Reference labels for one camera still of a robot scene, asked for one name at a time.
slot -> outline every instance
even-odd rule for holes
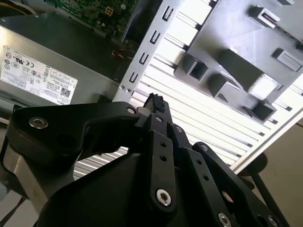
[[[139,63],[141,63],[142,65],[144,65],[148,59],[149,55],[146,54],[146,53],[143,53],[140,60],[139,60]]]
[[[129,82],[134,83],[138,76],[139,75],[137,73],[133,72],[131,78],[129,79]]]
[[[157,33],[157,31],[155,31],[151,37],[150,42],[152,44],[156,44],[156,42],[158,41],[159,37],[160,37],[161,33]]]
[[[168,21],[173,12],[174,12],[174,9],[171,9],[170,6],[167,6],[162,19],[165,21]]]

barcode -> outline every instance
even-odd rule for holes
[[[53,79],[55,79],[55,80],[57,80],[57,81],[59,81],[59,82],[61,82],[61,83],[64,83],[64,84],[66,84],[67,86],[70,85],[69,82],[67,82],[67,81],[65,81],[64,79],[61,79],[61,78],[59,78],[59,77],[53,76],[52,74],[51,74],[51,78],[53,78]]]

metal bracket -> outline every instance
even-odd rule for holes
[[[191,149],[184,130],[176,124],[169,126],[169,137],[173,140],[174,158],[177,166],[185,168],[197,189],[195,201],[199,203],[198,212],[207,212],[206,225],[239,227],[229,213],[206,162],[201,154]]]
[[[129,102],[132,93],[139,85],[147,66],[164,39],[170,24],[178,13],[183,0],[163,0],[145,37],[126,71],[113,102]]]
[[[283,226],[274,213],[257,198],[207,144],[195,143],[193,150],[203,156],[219,190],[227,193],[234,204],[237,204],[235,217],[241,226],[270,227],[272,224],[269,217],[273,218],[278,226]]]

hole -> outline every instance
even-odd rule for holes
[[[166,143],[161,142],[160,144],[161,144],[161,146],[163,146],[164,148],[166,147]]]
[[[160,194],[160,197],[161,197],[161,199],[163,199],[164,201],[167,201],[169,198],[168,198],[168,196],[167,196],[167,194],[165,194],[165,193],[161,193]]]
[[[34,122],[34,124],[37,125],[37,126],[43,126],[43,121],[40,120],[40,119],[35,119],[33,122]]]
[[[206,181],[209,181],[209,178],[208,178],[208,176],[206,176],[206,175],[203,175],[203,178],[206,180]]]
[[[160,155],[160,159],[161,159],[163,162],[166,162],[166,161],[167,161],[167,158],[166,158],[164,155]]]
[[[135,72],[132,73],[132,77],[129,79],[129,82],[134,83],[138,77],[138,74]]]
[[[143,53],[142,56],[141,56],[141,58],[140,58],[140,60],[139,60],[139,63],[141,63],[142,65],[144,65],[146,63],[148,57],[149,57],[149,54]]]
[[[159,39],[160,35],[161,35],[161,33],[158,33],[158,34],[157,34],[157,31],[155,31],[155,32],[153,33],[152,37],[151,37],[150,42],[151,42],[152,44],[156,44],[156,42],[157,42],[157,40]]]
[[[200,80],[208,71],[208,67],[204,62],[196,62],[193,70],[190,72],[190,76],[193,78]]]
[[[75,140],[67,134],[59,134],[56,138],[57,143],[64,148],[72,148],[75,145]]]
[[[260,224],[261,224],[262,226],[268,227],[268,224],[267,224],[267,222],[266,222],[266,219],[263,218],[261,215],[258,215],[258,216],[257,216],[257,219],[258,219],[258,221],[260,222]]]
[[[165,21],[168,21],[173,12],[174,12],[174,9],[170,9],[170,6],[167,6],[162,19]]]

silver frame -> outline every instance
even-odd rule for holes
[[[153,59],[160,42],[166,36],[171,22],[177,16],[182,2],[183,0],[163,0],[133,61],[120,83],[113,102],[130,101],[145,70]]]

